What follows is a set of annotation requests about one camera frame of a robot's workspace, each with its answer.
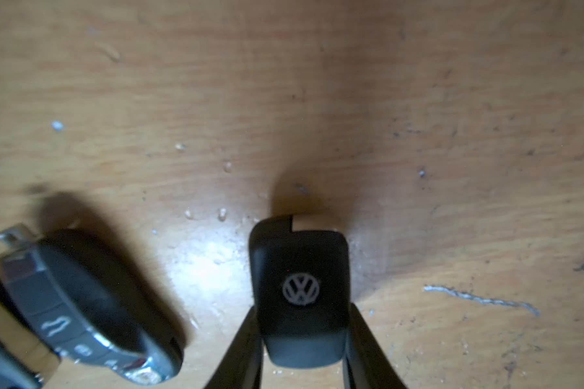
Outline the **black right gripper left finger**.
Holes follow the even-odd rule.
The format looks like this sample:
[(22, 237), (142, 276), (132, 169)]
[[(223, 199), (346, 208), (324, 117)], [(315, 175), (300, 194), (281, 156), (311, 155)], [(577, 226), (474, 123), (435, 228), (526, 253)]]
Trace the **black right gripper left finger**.
[(252, 307), (205, 389), (260, 389), (264, 346)]

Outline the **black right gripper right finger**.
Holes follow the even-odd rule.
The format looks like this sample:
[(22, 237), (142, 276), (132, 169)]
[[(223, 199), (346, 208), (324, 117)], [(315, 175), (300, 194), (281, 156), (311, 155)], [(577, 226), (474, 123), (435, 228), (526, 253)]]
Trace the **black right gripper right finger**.
[(407, 389), (353, 303), (342, 374), (346, 389)]

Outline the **black VW car key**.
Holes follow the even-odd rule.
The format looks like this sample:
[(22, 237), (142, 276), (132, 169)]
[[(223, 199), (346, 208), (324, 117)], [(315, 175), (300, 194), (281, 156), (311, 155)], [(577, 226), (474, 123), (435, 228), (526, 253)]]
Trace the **black VW car key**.
[(349, 245), (339, 223), (295, 214), (258, 222), (248, 242), (257, 323), (276, 366), (342, 360), (350, 322)]

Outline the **black silver Porsche key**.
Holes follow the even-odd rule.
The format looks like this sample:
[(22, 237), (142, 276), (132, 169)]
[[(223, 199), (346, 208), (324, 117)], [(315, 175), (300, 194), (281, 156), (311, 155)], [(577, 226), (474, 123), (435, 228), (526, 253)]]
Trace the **black silver Porsche key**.
[(3, 285), (29, 327), (55, 353), (152, 386), (177, 376), (181, 334), (144, 285), (99, 238), (80, 229), (36, 236), (0, 232)]

